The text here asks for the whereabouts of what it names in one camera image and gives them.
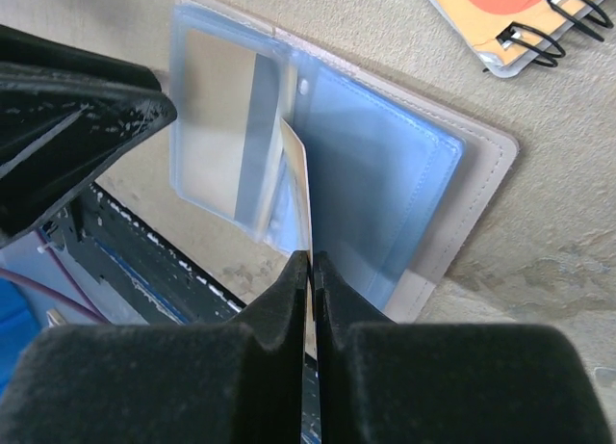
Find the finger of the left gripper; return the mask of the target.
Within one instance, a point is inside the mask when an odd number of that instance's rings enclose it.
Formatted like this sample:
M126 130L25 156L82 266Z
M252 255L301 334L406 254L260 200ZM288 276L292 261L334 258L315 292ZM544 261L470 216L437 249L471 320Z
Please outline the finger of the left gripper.
M147 67L1 28L1 244L43 226L177 111Z

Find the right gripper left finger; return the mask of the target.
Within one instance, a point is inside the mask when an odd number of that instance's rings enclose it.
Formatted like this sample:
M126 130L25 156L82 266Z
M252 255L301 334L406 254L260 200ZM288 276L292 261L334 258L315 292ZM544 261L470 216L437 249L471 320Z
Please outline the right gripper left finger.
M296 443L308 258L231 320L65 325L21 355L5 443Z

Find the gold credit card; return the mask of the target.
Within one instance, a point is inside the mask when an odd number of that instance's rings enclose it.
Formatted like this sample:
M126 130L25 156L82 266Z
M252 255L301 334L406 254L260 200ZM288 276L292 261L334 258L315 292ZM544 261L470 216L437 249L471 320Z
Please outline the gold credit card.
M173 180L186 201L253 237L267 228L282 158L290 78L278 49L195 28L173 97Z
M290 175L298 249L305 250L308 262L313 264L314 248L306 150L293 128L284 119L280 122L280 130L287 170Z

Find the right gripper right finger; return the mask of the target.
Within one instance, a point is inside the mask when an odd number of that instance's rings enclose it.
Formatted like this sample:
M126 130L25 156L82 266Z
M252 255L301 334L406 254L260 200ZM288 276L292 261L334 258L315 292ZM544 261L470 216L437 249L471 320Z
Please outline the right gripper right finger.
M314 258L325 443L608 443L578 352L552 326L397 324Z

